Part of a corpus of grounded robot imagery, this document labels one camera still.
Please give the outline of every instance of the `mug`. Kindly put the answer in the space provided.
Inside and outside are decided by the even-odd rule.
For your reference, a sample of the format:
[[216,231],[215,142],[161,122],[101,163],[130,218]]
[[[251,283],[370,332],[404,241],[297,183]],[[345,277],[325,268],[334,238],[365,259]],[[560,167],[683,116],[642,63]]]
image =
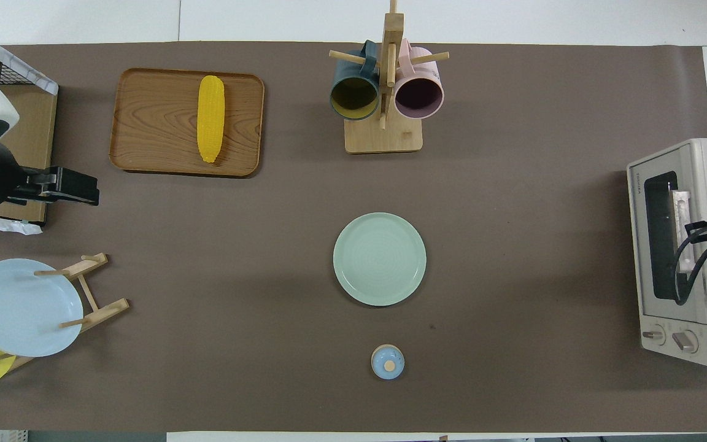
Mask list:
[[331,82],[329,104],[346,120],[370,117],[378,108],[379,78],[376,69],[376,43],[367,40],[361,50],[349,51],[362,56],[364,64],[337,60],[334,81]]
[[423,47],[411,47],[407,39],[400,45],[400,68],[395,73],[395,108],[407,118],[427,118],[444,103],[444,88],[438,63],[411,64],[412,58],[430,55]]

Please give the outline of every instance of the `table surface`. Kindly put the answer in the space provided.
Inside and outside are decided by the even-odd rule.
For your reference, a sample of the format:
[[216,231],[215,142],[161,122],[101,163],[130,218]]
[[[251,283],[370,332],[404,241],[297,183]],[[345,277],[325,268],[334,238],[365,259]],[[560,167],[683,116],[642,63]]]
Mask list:
[[[54,204],[0,260],[106,252],[100,302],[133,308],[0,381],[0,428],[707,431],[707,368],[639,346],[625,165],[707,137],[700,48],[429,45],[446,103],[418,153],[350,156],[325,43],[51,45],[53,162],[101,205]],[[292,66],[304,65],[296,75]],[[132,67],[266,84],[250,179],[128,174],[107,159]],[[339,231],[392,212],[423,236],[414,296],[368,308],[334,279]],[[390,342],[407,368],[378,381]]]

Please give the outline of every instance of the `oven window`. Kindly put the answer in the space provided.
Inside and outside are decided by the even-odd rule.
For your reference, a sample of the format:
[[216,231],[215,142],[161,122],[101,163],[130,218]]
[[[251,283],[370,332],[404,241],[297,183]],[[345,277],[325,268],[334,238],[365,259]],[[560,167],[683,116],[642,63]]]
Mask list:
[[648,243],[651,250],[651,273],[654,277],[654,296],[663,300],[676,299],[673,271],[675,255],[675,226],[673,198],[670,190],[678,190],[675,171],[646,179],[643,190],[646,196],[648,218]]

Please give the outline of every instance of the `yellow corn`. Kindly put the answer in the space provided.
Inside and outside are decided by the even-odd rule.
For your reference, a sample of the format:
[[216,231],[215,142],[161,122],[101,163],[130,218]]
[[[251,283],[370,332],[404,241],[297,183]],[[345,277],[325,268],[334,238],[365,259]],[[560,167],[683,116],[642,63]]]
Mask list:
[[198,152],[213,163],[222,148],[225,126],[225,86],[216,76],[205,76],[198,88]]

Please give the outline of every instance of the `wooden mug holder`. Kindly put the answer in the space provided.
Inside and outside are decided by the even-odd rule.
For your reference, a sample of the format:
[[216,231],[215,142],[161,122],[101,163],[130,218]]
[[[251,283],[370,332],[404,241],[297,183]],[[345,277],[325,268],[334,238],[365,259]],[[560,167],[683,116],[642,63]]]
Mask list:
[[[62,322],[62,324],[57,324],[57,327],[64,328],[70,327],[71,325],[81,324],[80,332],[83,333],[89,330],[90,328],[95,327],[95,325],[98,325],[101,322],[104,322],[107,319],[110,319],[116,316],[116,314],[119,314],[129,308],[129,302],[127,302],[127,299],[124,298],[116,300],[115,302],[112,302],[108,305],[104,305],[103,307],[98,307],[98,302],[96,302],[95,297],[92,295],[92,292],[89,289],[89,285],[87,284],[87,280],[84,275],[89,273],[90,271],[93,271],[93,269],[99,268],[99,266],[102,266],[106,263],[107,257],[105,254],[82,255],[81,261],[79,263],[68,266],[67,268],[52,269],[51,271],[34,272],[34,275],[36,276],[61,274],[64,275],[64,277],[66,277],[70,281],[74,281],[77,279],[81,283],[81,288],[83,289],[83,292],[86,295],[87,301],[89,301],[89,306],[92,309],[91,313],[76,321]],[[12,356],[14,355],[2,353],[2,355],[0,355],[0,360],[11,358]],[[28,356],[16,356],[17,357],[12,363],[12,366],[10,367],[8,372],[17,369],[18,367],[33,359]]]
[[[395,109],[396,56],[403,37],[404,14],[396,13],[396,0],[390,0],[389,12],[384,18],[384,37],[381,56],[376,67],[379,73],[379,110],[364,120],[345,120],[347,153],[415,152],[422,148],[422,121],[407,118]],[[330,50],[329,56],[339,60],[364,64],[361,56]],[[411,64],[441,61],[448,52],[433,53],[411,59]]]

